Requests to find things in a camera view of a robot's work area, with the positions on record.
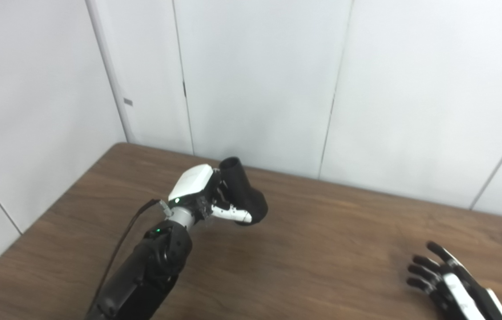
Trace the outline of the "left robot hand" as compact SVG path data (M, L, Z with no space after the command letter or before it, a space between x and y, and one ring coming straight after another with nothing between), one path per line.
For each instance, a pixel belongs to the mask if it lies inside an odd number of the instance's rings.
M210 217L250 224L252 216L247 209L233 204L218 168L200 164L186 170L168 196L167 217L180 224L192 224Z

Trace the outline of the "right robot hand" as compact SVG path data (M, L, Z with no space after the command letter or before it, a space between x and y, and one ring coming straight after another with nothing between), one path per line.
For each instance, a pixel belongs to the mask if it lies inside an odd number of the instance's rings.
M427 249L438 263L427 256L414 255L407 267L411 277L406 284L423 292L445 320L502 320L502 303L493 290L481 286L452 253L434 241Z

